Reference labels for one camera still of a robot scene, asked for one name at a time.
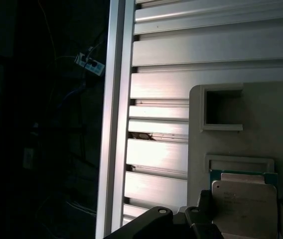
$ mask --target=rectangular opening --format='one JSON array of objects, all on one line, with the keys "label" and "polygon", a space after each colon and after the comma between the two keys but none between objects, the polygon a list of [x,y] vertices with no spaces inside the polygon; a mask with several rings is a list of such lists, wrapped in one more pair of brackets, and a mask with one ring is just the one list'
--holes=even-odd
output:
[{"label": "rectangular opening", "polygon": [[206,124],[241,124],[241,90],[206,92]]}]

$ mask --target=wire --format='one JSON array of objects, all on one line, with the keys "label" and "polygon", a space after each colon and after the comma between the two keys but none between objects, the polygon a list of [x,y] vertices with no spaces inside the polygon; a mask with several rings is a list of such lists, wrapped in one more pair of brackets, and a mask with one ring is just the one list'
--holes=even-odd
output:
[{"label": "wire", "polygon": [[48,21],[47,21],[47,17],[46,17],[46,14],[45,14],[45,11],[40,3],[39,0],[37,0],[37,3],[38,5],[40,6],[42,12],[43,12],[43,15],[44,15],[44,18],[45,18],[45,22],[46,22],[46,26],[47,26],[47,30],[48,30],[48,33],[50,34],[50,38],[51,38],[51,42],[52,42],[52,47],[53,47],[53,51],[54,51],[54,59],[56,59],[56,51],[55,51],[55,46],[54,46],[54,41],[53,41],[53,37],[52,37],[52,33],[51,33],[51,30],[50,30],[50,26],[48,25]]},{"label": "wire", "polygon": [[73,204],[75,204],[76,206],[78,206],[78,207],[80,207],[80,208],[86,209],[86,210],[88,210],[88,211],[90,211],[90,212],[92,212],[92,213],[96,213],[96,211],[94,211],[94,210],[92,210],[92,209],[89,209],[89,208],[86,208],[86,207],[80,205],[78,202],[74,202]]},{"label": "wire", "polygon": [[78,208],[78,207],[76,207],[75,205],[73,205],[73,204],[70,204],[69,202],[66,202],[68,205],[70,205],[72,208],[75,208],[75,209],[77,209],[77,210],[79,210],[79,211],[82,211],[82,212],[84,212],[84,213],[87,213],[87,214],[89,214],[89,215],[91,215],[91,216],[93,216],[93,217],[96,217],[96,214],[94,214],[94,213],[90,213],[89,211],[85,211],[85,210],[83,210],[83,209],[81,209],[81,208]]}]

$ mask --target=slotted metal panel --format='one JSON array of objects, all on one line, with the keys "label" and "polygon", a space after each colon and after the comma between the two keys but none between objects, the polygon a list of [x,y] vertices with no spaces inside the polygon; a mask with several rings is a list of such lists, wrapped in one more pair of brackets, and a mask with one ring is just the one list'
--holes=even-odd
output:
[{"label": "slotted metal panel", "polygon": [[283,81],[283,0],[126,0],[123,26],[105,235],[153,206],[186,205],[192,87]]}]

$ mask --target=power strip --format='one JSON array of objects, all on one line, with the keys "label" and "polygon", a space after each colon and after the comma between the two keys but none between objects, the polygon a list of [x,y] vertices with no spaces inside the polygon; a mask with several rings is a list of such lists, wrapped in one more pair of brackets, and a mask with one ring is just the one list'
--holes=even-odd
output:
[{"label": "power strip", "polygon": [[104,71],[105,71],[105,65],[92,59],[92,58],[88,58],[86,57],[86,62],[90,60],[90,62],[95,62],[95,66],[93,66],[92,64],[90,63],[87,63],[85,61],[82,61],[82,58],[83,56],[85,56],[83,53],[79,53],[76,58],[75,58],[75,63],[80,65],[81,67],[84,67],[85,66],[85,69],[90,71],[90,72],[93,72],[94,74],[98,75],[98,76],[102,76],[104,74]]}]

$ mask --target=dark background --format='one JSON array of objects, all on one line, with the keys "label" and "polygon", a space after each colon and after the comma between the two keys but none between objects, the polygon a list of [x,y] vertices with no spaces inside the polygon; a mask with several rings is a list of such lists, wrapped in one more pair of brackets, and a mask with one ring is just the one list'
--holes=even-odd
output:
[{"label": "dark background", "polygon": [[104,76],[50,36],[105,64],[109,0],[40,4],[0,0],[0,238],[93,238]]}]

